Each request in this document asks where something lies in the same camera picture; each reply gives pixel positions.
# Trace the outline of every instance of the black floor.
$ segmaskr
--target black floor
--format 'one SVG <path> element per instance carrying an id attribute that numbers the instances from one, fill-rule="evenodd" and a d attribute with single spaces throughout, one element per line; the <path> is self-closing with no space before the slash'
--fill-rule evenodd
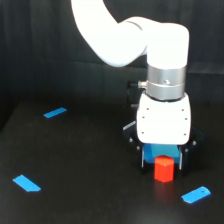
<path id="1" fill-rule="evenodd" d="M 46 119 L 64 106 L 68 111 Z M 224 108 L 192 105 L 207 136 L 194 172 L 168 184 L 139 172 L 137 151 L 122 136 L 135 119 L 123 106 L 21 103 L 0 133 L 0 223 L 198 224 L 224 220 Z M 27 193 L 23 174 L 41 187 Z M 211 195 L 187 204 L 201 186 Z"/>

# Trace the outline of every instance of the black background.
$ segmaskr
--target black background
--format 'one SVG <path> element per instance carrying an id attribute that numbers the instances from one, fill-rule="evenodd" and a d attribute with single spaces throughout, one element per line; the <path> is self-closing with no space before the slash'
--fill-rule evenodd
<path id="1" fill-rule="evenodd" d="M 224 2 L 105 0 L 120 22 L 143 16 L 190 31 L 186 92 L 191 101 L 222 102 Z M 103 63 L 81 37 L 70 0 L 1 0 L 1 100 L 59 99 L 125 103 L 126 82 L 144 80 L 146 57 L 124 68 Z"/>

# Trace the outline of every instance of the white cylinder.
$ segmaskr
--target white cylinder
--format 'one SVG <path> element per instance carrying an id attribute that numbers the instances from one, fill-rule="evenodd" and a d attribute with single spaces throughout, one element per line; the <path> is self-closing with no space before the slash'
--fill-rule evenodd
<path id="1" fill-rule="evenodd" d="M 182 25 L 161 23 L 147 34 L 147 62 L 158 69 L 179 69 L 187 65 L 189 32 Z"/>

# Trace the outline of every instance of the blue tape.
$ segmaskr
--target blue tape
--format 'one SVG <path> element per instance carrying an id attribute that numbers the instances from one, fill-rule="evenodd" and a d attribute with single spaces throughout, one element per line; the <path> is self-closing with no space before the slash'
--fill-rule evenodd
<path id="1" fill-rule="evenodd" d="M 61 113 L 65 112 L 65 111 L 67 111 L 67 110 L 65 108 L 61 107 L 61 108 L 59 108 L 57 110 L 53 110 L 53 111 L 51 111 L 49 113 L 44 114 L 44 116 L 46 118 L 51 118 L 51 117 L 54 117 L 54 116 L 56 116 L 58 114 L 61 114 Z"/>
<path id="2" fill-rule="evenodd" d="M 198 189 L 191 191 L 188 194 L 183 195 L 182 198 L 185 202 L 191 204 L 191 203 L 198 201 L 199 199 L 204 198 L 210 194 L 211 194 L 211 192 L 206 187 L 199 187 Z"/>
<path id="3" fill-rule="evenodd" d="M 32 181 L 24 177 L 23 175 L 13 179 L 13 181 L 22 187 L 25 191 L 39 191 L 41 188 L 34 184 Z"/>
<path id="4" fill-rule="evenodd" d="M 169 156 L 174 163 L 179 163 L 179 150 L 177 145 L 145 144 L 143 147 L 144 159 L 147 163 L 154 163 L 157 156 Z"/>

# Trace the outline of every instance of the red cube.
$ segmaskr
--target red cube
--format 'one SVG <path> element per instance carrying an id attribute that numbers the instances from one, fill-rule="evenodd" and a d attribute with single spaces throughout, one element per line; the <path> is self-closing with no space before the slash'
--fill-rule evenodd
<path id="1" fill-rule="evenodd" d="M 174 159 L 168 156 L 158 156 L 155 158 L 154 178 L 163 183 L 173 180 Z"/>

